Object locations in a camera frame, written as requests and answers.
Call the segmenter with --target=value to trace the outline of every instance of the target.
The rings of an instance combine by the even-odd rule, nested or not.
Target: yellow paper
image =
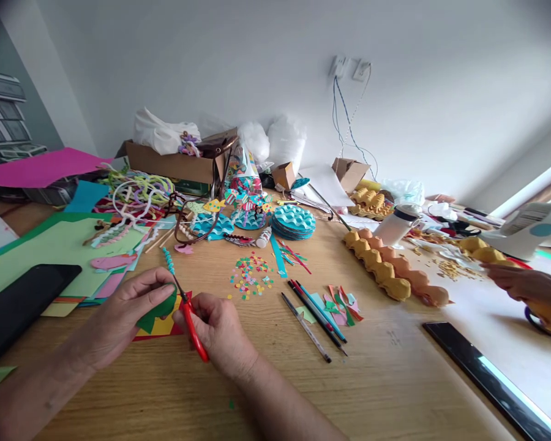
[[[94,234],[94,219],[78,222],[59,222],[18,247],[0,256],[0,292],[39,263],[80,265],[81,273],[60,294],[61,296],[90,297],[108,273],[96,273],[90,261],[129,253],[143,239],[143,234],[131,230],[118,242],[101,248],[82,246]]]
[[[67,317],[79,303],[51,303],[41,314],[42,317]]]

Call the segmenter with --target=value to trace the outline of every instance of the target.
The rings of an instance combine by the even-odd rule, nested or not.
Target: cardboard box
[[[204,138],[202,143],[228,139],[236,135],[237,129],[231,129]],[[226,172],[228,150],[216,157],[218,170],[213,169],[211,158],[188,156],[181,153],[160,155],[151,147],[125,141],[118,156],[129,157],[130,167],[153,175],[166,176],[176,182],[176,189],[183,193],[202,196],[211,191],[213,184],[221,182]]]
[[[280,184],[287,191],[292,190],[292,185],[296,182],[291,162],[286,162],[285,164],[273,168],[271,170],[271,176],[274,178],[276,184]]]
[[[337,174],[341,187],[348,195],[353,193],[357,184],[369,170],[369,165],[362,164],[353,159],[335,158],[332,169]]]

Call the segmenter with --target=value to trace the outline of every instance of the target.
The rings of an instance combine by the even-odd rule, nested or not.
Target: scissors
[[[206,349],[202,346],[202,343],[200,342],[200,338],[198,337],[198,334],[196,333],[196,329],[194,328],[194,323],[192,322],[192,314],[194,313],[192,310],[192,303],[188,299],[188,296],[186,293],[184,293],[184,290],[179,285],[178,278],[175,274],[172,274],[173,280],[176,282],[176,286],[178,287],[179,294],[182,296],[182,303],[184,305],[184,318],[186,319],[186,325],[188,326],[188,330],[190,331],[190,335],[192,337],[192,342],[194,343],[194,347],[196,348],[196,351],[198,352],[200,358],[205,363],[208,363],[209,358],[208,354],[206,353]]]

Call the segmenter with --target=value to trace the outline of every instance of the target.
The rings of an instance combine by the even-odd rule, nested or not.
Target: cable
[[[345,98],[343,97],[343,92],[341,91],[341,87],[339,86],[339,79],[335,76],[335,79],[334,79],[333,85],[332,85],[332,95],[333,95],[332,125],[335,127],[335,130],[337,132],[337,136],[339,137],[339,141],[341,142],[341,150],[339,152],[339,155],[341,157],[343,157],[343,155],[345,153],[345,146],[346,145],[349,146],[349,147],[355,147],[357,150],[359,150],[361,152],[361,156],[363,157],[364,162],[366,164],[369,164],[367,159],[365,158],[365,153],[364,153],[364,152],[367,152],[373,158],[373,161],[375,162],[375,173],[373,172],[373,170],[371,168],[370,168],[370,173],[372,174],[373,179],[377,180],[378,169],[379,169],[378,161],[377,161],[376,157],[373,155],[373,153],[371,153],[369,150],[367,150],[365,148],[362,148],[362,147],[359,147],[359,145],[355,141],[355,137],[353,136],[353,130],[351,128],[351,123],[353,122],[353,118],[355,117],[355,114],[357,113],[357,109],[359,108],[359,104],[361,104],[361,100],[363,99],[363,97],[365,95],[365,91],[367,90],[367,86],[369,84],[371,74],[372,74],[372,66],[370,64],[369,65],[369,74],[367,76],[367,81],[365,83],[365,87],[364,87],[364,89],[361,93],[361,96],[359,97],[359,100],[357,102],[357,106],[355,106],[355,110],[353,111],[353,114],[352,114],[351,118],[349,118],[349,112],[347,111],[347,106],[345,104]],[[339,118],[338,118],[338,115],[337,115],[337,94],[336,94],[335,86],[336,86],[336,89],[339,90],[339,96],[341,97],[341,101],[343,103],[343,108],[345,109],[345,117],[347,118],[347,123],[348,123],[347,132],[345,134],[345,139],[341,138],[341,133],[340,133]],[[349,134],[351,135],[351,139],[353,141],[352,145],[347,144],[347,137],[348,137]]]

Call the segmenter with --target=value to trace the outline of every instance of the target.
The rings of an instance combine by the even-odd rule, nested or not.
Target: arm
[[[201,293],[192,298],[192,321],[214,366],[249,400],[268,439],[346,440],[347,437],[255,349],[231,301]],[[182,329],[184,318],[174,320]]]
[[[52,354],[17,369],[0,385],[0,440],[30,440],[100,369],[112,363],[138,332],[136,322],[168,298],[175,286],[163,268],[124,283]]]

